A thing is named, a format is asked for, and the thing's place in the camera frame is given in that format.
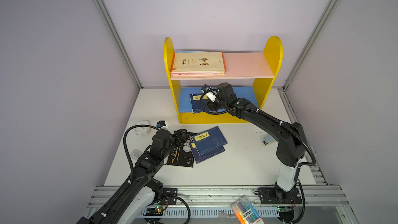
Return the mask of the dark blue book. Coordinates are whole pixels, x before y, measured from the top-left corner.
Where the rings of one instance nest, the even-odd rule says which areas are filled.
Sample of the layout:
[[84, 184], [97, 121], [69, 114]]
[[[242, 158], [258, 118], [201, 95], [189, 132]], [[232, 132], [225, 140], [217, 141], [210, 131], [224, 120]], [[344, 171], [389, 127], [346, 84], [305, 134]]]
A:
[[[192, 108], [192, 112], [194, 114], [204, 112], [204, 110], [202, 109], [201, 101], [200, 101], [201, 96], [202, 96], [201, 94], [190, 94], [191, 108]], [[208, 99], [207, 95], [204, 95], [204, 97], [202, 99], [204, 109], [206, 111], [210, 112], [210, 109], [207, 106], [208, 102], [210, 102], [210, 100]]]
[[227, 145], [227, 140], [224, 137], [219, 127], [214, 127], [192, 137], [192, 148], [196, 149], [200, 156], [214, 151]]

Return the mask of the beige book orange border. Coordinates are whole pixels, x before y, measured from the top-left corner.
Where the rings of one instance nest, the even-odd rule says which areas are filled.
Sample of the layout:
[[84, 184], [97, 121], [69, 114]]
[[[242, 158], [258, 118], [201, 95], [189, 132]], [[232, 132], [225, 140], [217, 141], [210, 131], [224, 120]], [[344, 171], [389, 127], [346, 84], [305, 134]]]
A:
[[222, 52], [178, 52], [175, 53], [172, 73], [225, 73]]

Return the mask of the pink cartoon cover book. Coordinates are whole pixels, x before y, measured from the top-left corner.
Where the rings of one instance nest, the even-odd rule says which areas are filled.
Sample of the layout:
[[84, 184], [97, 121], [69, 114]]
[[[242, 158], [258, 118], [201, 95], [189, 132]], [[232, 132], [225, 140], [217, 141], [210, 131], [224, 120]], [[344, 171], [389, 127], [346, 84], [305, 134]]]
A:
[[224, 75], [226, 75], [226, 73], [171, 73], [171, 77], [214, 77]]

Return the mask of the dark blue book hidden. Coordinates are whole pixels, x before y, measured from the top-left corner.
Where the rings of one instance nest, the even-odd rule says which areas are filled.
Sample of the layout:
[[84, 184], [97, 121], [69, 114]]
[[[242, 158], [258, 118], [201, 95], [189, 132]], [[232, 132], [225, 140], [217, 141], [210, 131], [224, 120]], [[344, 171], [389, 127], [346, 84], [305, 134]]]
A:
[[199, 164], [199, 163], [201, 163], [201, 162], [203, 162], [203, 161], [205, 161], [207, 159], [210, 159], [210, 158], [212, 158], [212, 157], [214, 157], [214, 156], [216, 156], [216, 155], [218, 155], [218, 154], [220, 154], [222, 152], [225, 152], [225, 148], [223, 146], [221, 146], [221, 147], [218, 147], [218, 148], [216, 148], [216, 149], [214, 149], [212, 151], [209, 151], [209, 152], [207, 152], [207, 153], [205, 153], [203, 155], [200, 155], [198, 150], [197, 150], [197, 148], [196, 148], [196, 146], [195, 146], [195, 144], [193, 142], [189, 142], [189, 146], [191, 148], [191, 152], [192, 152], [193, 157], [195, 159], [195, 162], [197, 164]]

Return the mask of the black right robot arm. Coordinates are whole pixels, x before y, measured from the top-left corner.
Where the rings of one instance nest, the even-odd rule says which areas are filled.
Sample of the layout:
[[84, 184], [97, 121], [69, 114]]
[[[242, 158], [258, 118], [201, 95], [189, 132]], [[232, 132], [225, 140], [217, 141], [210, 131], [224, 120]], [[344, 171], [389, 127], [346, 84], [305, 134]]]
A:
[[315, 162], [308, 146], [302, 126], [282, 121], [260, 110], [245, 98], [238, 98], [233, 87], [221, 83], [213, 89], [208, 85], [201, 88], [200, 106], [210, 115], [230, 114], [233, 117], [254, 124], [269, 134], [277, 143], [276, 156], [280, 161], [279, 176], [275, 188], [288, 193], [299, 182], [300, 169]]

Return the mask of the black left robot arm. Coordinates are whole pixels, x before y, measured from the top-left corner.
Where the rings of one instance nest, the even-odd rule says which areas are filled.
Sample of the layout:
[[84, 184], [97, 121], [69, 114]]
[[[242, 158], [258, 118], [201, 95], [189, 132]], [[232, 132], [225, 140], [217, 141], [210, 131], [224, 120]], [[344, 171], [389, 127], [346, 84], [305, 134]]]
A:
[[129, 128], [123, 136], [123, 147], [130, 166], [130, 174], [110, 199], [91, 217], [82, 217], [79, 224], [131, 224], [147, 206], [170, 199], [180, 201], [188, 212], [188, 223], [191, 210], [187, 202], [178, 196], [162, 195], [163, 184], [154, 179], [156, 173], [165, 165], [172, 151], [183, 146], [193, 133], [180, 129], [171, 133], [166, 129], [156, 129], [152, 145], [138, 158], [135, 165], [127, 148], [126, 138]]

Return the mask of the black book gold lettering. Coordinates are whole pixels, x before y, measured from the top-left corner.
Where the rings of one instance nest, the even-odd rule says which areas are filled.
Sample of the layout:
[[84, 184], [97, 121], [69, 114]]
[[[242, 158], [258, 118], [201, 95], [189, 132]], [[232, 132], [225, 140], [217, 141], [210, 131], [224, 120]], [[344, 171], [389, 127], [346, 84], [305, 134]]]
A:
[[194, 157], [189, 146], [190, 141], [191, 139], [172, 151], [167, 161], [167, 165], [187, 168], [193, 167]]

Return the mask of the small white alarm clock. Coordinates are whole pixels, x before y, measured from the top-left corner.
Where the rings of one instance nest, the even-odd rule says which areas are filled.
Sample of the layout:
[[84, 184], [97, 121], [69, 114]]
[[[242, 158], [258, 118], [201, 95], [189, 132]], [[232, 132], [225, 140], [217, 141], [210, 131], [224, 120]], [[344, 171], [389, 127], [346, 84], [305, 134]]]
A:
[[134, 129], [134, 133], [137, 136], [144, 136], [150, 133], [150, 127], [148, 127], [149, 125], [149, 121], [148, 120], [143, 120], [143, 121], [139, 121], [137, 122], [135, 125], [138, 125], [137, 128]]

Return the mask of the yellow pink blue bookshelf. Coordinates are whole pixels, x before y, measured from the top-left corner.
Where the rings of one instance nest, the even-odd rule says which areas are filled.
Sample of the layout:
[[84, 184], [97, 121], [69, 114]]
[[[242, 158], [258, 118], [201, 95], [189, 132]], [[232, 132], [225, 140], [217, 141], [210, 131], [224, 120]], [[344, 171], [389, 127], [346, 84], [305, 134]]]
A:
[[191, 94], [202, 94], [200, 87], [182, 87], [180, 79], [171, 76], [175, 49], [170, 37], [164, 41], [164, 63], [171, 94], [180, 124], [243, 123], [237, 114], [246, 107], [261, 109], [271, 91], [283, 62], [283, 43], [277, 36], [268, 39], [263, 52], [227, 53], [227, 75], [215, 77], [219, 85], [211, 106], [218, 111], [193, 113], [190, 107]]

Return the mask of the clear plastic small box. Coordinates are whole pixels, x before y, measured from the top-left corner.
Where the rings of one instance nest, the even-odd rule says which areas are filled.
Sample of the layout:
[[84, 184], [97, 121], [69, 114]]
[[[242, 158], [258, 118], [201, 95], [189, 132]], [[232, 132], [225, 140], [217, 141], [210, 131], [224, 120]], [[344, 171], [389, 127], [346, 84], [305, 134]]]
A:
[[132, 160], [137, 161], [142, 154], [142, 151], [134, 149], [130, 152], [130, 157]]

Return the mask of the light blue stapler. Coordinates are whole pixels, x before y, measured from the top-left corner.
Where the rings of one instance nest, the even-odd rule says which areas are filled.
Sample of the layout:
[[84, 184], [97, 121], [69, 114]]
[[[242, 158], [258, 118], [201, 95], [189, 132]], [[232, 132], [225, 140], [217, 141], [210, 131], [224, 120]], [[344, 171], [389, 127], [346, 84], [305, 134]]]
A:
[[276, 143], [277, 141], [269, 134], [265, 135], [263, 140], [262, 140], [262, 145], [264, 147], [269, 146], [271, 144]]

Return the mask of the pack of coloured markers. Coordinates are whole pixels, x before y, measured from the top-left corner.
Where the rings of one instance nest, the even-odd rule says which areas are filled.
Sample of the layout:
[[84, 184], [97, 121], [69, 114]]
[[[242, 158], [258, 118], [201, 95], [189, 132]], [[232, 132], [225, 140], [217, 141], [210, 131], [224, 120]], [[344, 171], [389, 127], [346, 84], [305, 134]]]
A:
[[233, 202], [231, 209], [235, 213], [240, 224], [264, 224], [264, 221], [246, 195], [240, 196]]

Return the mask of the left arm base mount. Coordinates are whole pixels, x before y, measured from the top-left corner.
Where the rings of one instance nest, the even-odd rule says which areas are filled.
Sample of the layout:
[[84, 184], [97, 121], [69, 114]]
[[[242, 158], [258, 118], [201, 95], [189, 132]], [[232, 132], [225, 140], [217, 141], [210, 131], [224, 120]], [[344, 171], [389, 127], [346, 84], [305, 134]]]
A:
[[146, 186], [138, 191], [129, 205], [130, 217], [138, 217], [141, 211], [147, 209], [149, 205], [175, 205], [177, 200], [178, 188], [164, 187], [163, 183], [152, 179]]

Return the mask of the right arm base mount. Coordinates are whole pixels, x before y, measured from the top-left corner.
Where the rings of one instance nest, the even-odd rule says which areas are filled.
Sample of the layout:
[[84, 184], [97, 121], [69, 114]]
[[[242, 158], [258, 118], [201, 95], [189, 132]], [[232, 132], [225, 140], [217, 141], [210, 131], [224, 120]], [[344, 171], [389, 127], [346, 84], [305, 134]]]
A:
[[255, 195], [260, 198], [262, 204], [302, 204], [302, 193], [296, 187], [290, 191], [282, 190], [278, 185], [274, 187], [261, 187], [254, 191]]

